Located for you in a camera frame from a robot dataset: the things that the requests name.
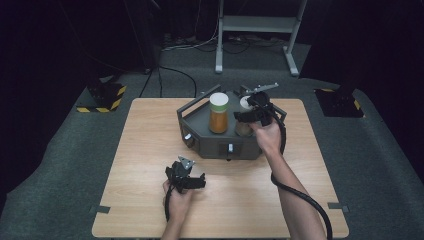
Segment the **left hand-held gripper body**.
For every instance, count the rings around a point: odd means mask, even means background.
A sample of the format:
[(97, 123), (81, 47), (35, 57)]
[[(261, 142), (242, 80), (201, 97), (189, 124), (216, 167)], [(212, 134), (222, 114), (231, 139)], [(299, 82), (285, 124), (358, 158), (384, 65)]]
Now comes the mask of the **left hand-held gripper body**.
[(178, 161), (175, 161), (171, 167), (165, 169), (165, 174), (169, 182), (168, 193), (174, 188), (176, 188), (179, 193), (182, 193), (185, 189), (195, 188), (195, 182), (190, 178), (190, 173), (194, 164), (195, 162), (193, 160), (179, 156)]

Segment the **dark grey railed tray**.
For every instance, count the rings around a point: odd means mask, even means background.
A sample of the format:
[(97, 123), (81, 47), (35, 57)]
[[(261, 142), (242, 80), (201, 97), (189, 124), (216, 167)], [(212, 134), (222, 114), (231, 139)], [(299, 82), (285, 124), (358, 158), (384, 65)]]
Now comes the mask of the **dark grey railed tray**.
[[(203, 95), (185, 104), (177, 110), (181, 137), (185, 145), (202, 158), (226, 160), (255, 160), (262, 151), (258, 146), (254, 132), (249, 137), (241, 137), (235, 132), (236, 118), (233, 113), (239, 110), (239, 101), (246, 96), (248, 87), (241, 85), (238, 91), (223, 91), (220, 85), (206, 91)], [(225, 93), (228, 102), (228, 128), (224, 133), (213, 133), (209, 129), (209, 98), (213, 93)], [(273, 120), (276, 120), (281, 132), (281, 153), (286, 146), (286, 128), (284, 124), (287, 113), (273, 104)]]

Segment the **person's right hand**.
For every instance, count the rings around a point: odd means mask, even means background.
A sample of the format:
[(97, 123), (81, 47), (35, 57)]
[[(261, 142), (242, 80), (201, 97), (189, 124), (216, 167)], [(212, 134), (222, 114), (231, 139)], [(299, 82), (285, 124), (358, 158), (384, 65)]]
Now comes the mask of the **person's right hand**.
[(250, 123), (249, 126), (253, 129), (257, 143), (267, 158), (275, 158), (281, 155), (281, 132), (275, 120), (267, 126), (262, 126), (259, 123)]

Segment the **black yellow striped base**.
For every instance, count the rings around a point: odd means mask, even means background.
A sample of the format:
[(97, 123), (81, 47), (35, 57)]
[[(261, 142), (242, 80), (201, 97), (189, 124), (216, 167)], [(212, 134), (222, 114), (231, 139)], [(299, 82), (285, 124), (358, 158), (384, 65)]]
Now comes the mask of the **black yellow striped base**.
[(321, 110), (326, 117), (362, 118), (364, 113), (353, 96), (353, 89), (315, 89)]
[(97, 79), (83, 90), (76, 102), (76, 110), (80, 113), (113, 112), (120, 105), (125, 90), (120, 83)]

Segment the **beige jar with white lid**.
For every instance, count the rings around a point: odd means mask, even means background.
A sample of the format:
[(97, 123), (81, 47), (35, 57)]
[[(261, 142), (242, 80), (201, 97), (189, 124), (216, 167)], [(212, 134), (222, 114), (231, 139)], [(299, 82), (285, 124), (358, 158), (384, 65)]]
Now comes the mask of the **beige jar with white lid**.
[(248, 96), (244, 96), (239, 101), (239, 110), (234, 113), (236, 118), (235, 132), (241, 137), (249, 137), (253, 134), (253, 129), (248, 123), (239, 119), (241, 113), (251, 112), (253, 107), (248, 103)]

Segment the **orange jar with white lid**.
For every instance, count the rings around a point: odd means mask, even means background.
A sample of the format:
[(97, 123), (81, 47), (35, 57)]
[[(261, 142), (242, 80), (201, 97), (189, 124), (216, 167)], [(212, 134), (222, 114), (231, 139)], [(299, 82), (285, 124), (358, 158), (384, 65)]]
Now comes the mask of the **orange jar with white lid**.
[(228, 128), (228, 102), (229, 97), (221, 92), (213, 93), (209, 98), (209, 129), (213, 133), (221, 134)]

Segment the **person's left hand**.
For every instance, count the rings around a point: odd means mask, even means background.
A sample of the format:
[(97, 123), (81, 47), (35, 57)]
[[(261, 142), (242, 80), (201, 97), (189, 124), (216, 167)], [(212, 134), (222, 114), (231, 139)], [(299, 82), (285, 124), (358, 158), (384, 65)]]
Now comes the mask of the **person's left hand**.
[(165, 193), (164, 197), (164, 207), (165, 215), (169, 221), (172, 218), (186, 218), (190, 206), (194, 191), (192, 189), (185, 190), (183, 193), (179, 193), (177, 190), (172, 190), (168, 193), (169, 182), (166, 180), (163, 183), (163, 190)]

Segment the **grey metal stand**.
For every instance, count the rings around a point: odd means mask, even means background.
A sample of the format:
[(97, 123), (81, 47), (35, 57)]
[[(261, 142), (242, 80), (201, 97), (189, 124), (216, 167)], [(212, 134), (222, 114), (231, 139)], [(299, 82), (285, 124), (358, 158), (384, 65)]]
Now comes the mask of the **grey metal stand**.
[(261, 16), (234, 16), (224, 14), (225, 0), (219, 0), (218, 36), (215, 57), (215, 72), (223, 71), (223, 34), (232, 32), (260, 32), (260, 33), (287, 33), (289, 42), (283, 47), (288, 68), (292, 76), (298, 76), (298, 70), (292, 51), (308, 0), (300, 0), (300, 6), (295, 17), (261, 17)]

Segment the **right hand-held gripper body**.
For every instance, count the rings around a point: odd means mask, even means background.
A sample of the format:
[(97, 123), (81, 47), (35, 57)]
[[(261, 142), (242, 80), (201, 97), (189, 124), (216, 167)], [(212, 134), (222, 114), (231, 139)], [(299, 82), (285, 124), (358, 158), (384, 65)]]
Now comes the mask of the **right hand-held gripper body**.
[(278, 87), (277, 83), (271, 85), (259, 85), (253, 90), (247, 90), (245, 95), (248, 96), (248, 103), (253, 107), (252, 111), (259, 113), (261, 119), (261, 125), (267, 126), (272, 122), (274, 108), (270, 101), (270, 97), (266, 93), (266, 90), (270, 90)]

